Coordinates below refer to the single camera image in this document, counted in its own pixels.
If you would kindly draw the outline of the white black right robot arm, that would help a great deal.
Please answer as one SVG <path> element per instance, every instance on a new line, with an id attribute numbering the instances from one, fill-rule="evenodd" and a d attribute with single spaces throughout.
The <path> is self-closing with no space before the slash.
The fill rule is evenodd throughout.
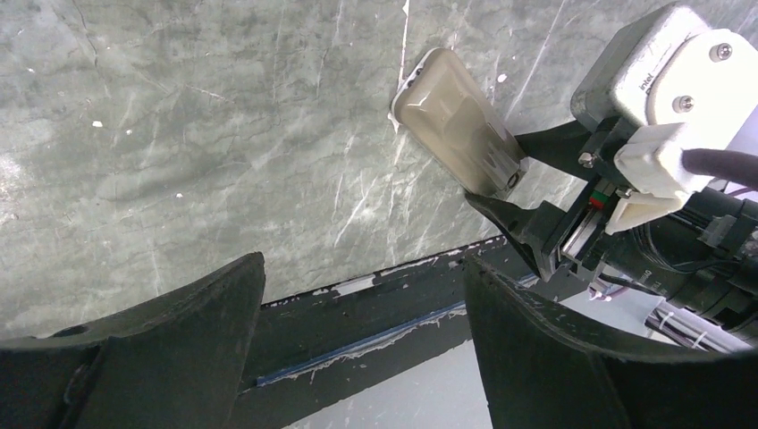
<path id="1" fill-rule="evenodd" d="M 569 210 L 468 194 L 527 266 L 648 292 L 745 341 L 721 352 L 615 329 L 464 262 L 467 318 L 496 428 L 754 428 L 757 205 L 704 189 L 672 214 L 610 233 L 635 186 L 613 165 L 638 128 L 616 116 L 518 136 L 526 154 L 585 180 Z"/>

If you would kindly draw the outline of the white remote control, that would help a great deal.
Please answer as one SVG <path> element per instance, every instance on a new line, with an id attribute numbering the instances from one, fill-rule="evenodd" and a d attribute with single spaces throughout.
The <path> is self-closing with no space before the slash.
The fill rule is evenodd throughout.
<path id="1" fill-rule="evenodd" d="M 421 57 L 392 100 L 391 115 L 470 193 L 504 199 L 528 169 L 516 138 L 448 48 Z"/>

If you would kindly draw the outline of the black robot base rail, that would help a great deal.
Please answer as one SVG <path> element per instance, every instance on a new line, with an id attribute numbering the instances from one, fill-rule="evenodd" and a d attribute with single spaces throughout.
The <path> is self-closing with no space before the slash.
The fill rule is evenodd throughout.
<path id="1" fill-rule="evenodd" d="M 265 303 L 231 428 L 282 428 L 469 340 L 463 260 L 477 257 L 553 301 L 586 291 L 535 277 L 503 237 Z"/>

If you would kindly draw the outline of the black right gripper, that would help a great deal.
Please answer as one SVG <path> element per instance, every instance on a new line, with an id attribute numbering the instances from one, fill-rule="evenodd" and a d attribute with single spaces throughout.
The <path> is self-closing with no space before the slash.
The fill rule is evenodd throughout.
<path id="1" fill-rule="evenodd" d="M 569 209 L 524 209 L 467 192 L 529 269 L 589 282 L 612 269 L 640 283 L 646 260 L 632 231 L 605 231 L 631 185 L 611 158 L 636 127 L 614 116 L 516 135 L 530 158 L 585 181 Z M 520 287 L 476 257 L 463 262 L 467 319 L 496 428 L 754 428 L 757 354 L 649 340 Z"/>

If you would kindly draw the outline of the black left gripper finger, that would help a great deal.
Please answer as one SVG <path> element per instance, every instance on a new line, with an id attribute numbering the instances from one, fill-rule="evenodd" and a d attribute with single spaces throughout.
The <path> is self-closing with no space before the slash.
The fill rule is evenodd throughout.
<path id="1" fill-rule="evenodd" d="M 115 314 L 2 341 L 2 427 L 224 426 L 264 290 L 255 252 Z"/>

